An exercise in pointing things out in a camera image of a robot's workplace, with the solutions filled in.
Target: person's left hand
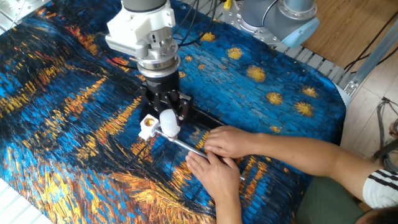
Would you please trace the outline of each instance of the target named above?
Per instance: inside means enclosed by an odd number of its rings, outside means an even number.
[[[189,152],[187,166],[192,174],[203,184],[216,203],[231,198],[239,198],[239,169],[231,158],[222,158],[222,163],[212,152],[208,160]]]

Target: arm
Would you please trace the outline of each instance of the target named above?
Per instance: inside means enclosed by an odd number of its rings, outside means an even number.
[[[310,175],[330,177],[362,201],[366,179],[382,169],[328,142],[251,134],[231,126],[212,130],[205,149],[226,157],[249,154],[273,157]]]
[[[189,152],[188,168],[216,202],[217,223],[242,224],[237,165],[231,158],[224,158],[224,164],[211,152],[207,156],[208,161]]]

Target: black stripe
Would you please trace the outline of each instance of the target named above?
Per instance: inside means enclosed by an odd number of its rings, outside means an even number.
[[[387,175],[387,174],[385,174],[385,173],[383,173],[381,170],[378,170],[378,171],[376,171],[378,174],[380,174],[380,175],[382,175],[383,177],[385,177],[385,178],[389,178],[389,179],[391,179],[391,180],[396,180],[396,181],[398,181],[398,177],[396,177],[396,176],[393,176],[393,175]]]
[[[387,181],[382,180],[382,179],[379,179],[379,178],[377,178],[377,177],[375,177],[375,176],[373,176],[373,175],[371,175],[371,176],[369,177],[369,179],[372,179],[372,180],[376,181],[377,183],[379,183],[379,184],[381,184],[381,185],[384,185],[384,186],[386,186],[386,187],[390,187],[390,188],[392,188],[392,189],[398,191],[398,185],[396,185],[396,184],[388,183]]]

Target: white plastic part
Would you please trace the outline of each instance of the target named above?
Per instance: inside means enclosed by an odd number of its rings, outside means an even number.
[[[155,136],[155,130],[160,126],[159,120],[150,114],[140,122],[141,132],[138,134],[143,140],[148,141],[149,138]]]
[[[150,32],[175,25],[174,11],[170,1],[160,9],[151,12],[129,12],[124,6],[108,23],[113,41],[122,45],[134,46]]]
[[[181,130],[177,123],[177,116],[174,110],[167,109],[160,113],[159,116],[162,132],[169,138],[175,138]]]

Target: forearm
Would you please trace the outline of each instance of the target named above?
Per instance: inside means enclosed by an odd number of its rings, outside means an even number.
[[[259,134],[253,150],[310,175],[330,177],[360,199],[367,176],[381,168],[334,144],[310,138]]]
[[[242,210],[239,195],[223,198],[216,202],[216,216],[218,224],[242,224]]]

